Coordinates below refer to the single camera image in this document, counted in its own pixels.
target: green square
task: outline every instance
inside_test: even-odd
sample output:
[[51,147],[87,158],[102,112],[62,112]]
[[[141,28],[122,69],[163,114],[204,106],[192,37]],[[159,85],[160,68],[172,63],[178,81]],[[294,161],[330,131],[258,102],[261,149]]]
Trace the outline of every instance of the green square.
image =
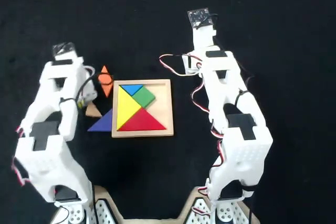
[[145,87],[139,89],[132,97],[143,108],[146,108],[155,99],[155,96]]

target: black tablecloth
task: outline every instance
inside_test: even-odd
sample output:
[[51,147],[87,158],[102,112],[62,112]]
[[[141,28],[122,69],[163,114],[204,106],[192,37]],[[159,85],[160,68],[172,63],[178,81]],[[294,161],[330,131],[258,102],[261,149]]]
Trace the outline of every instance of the black tablecloth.
[[[216,157],[207,115],[192,105],[198,77],[180,78],[158,63],[193,48],[186,12],[217,13],[218,39],[256,77],[274,143],[256,192],[262,223],[332,221],[335,152],[335,0],[0,0],[1,223],[46,223],[55,208],[11,171],[16,126],[32,103],[51,46],[72,41],[87,65],[116,79],[172,81],[175,135],[112,139],[87,133],[81,116],[74,158],[105,187],[126,218],[176,218]],[[170,61],[182,70],[179,59]],[[205,102],[205,95],[198,99]],[[111,108],[103,95],[102,112]]]

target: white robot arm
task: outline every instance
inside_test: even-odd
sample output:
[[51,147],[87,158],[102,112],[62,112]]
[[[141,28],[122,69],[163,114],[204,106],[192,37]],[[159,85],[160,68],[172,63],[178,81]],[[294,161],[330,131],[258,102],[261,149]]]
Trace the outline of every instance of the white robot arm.
[[[66,142],[75,134],[77,102],[88,103],[97,92],[92,80],[87,81],[90,74],[72,43],[55,46],[54,57],[45,64],[35,101],[18,129],[21,137],[15,157],[44,200],[68,210],[64,223],[82,223],[85,219],[85,223],[96,223],[92,217],[92,184]],[[54,112],[61,113],[61,121],[46,121]]]
[[[201,109],[209,114],[211,129],[218,132],[215,136],[220,139],[217,146],[220,155],[199,191],[212,203],[211,223],[235,223],[233,214],[224,215],[220,211],[234,212],[233,202],[252,196],[263,174],[272,137],[257,101],[240,76],[232,52],[214,45],[216,30],[212,18],[217,15],[210,14],[206,8],[189,11],[188,16],[193,28],[194,50],[182,55],[185,75],[197,74],[202,78],[208,108]],[[226,104],[234,104],[239,113],[226,114]]]

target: red triangle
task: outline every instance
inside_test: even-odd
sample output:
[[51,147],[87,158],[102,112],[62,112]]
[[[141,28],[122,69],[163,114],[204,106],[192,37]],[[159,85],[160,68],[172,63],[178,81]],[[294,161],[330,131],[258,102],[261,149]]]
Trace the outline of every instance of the red triangle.
[[155,131],[166,130],[150,113],[141,108],[118,131]]

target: blue triangle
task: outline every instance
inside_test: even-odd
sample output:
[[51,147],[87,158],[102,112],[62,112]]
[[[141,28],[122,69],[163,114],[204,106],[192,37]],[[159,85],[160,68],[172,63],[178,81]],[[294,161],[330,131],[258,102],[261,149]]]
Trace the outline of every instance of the blue triangle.
[[133,96],[139,89],[142,88],[142,84],[134,85],[120,85],[130,96]]
[[112,131],[112,109],[102,116],[88,131],[109,132]]

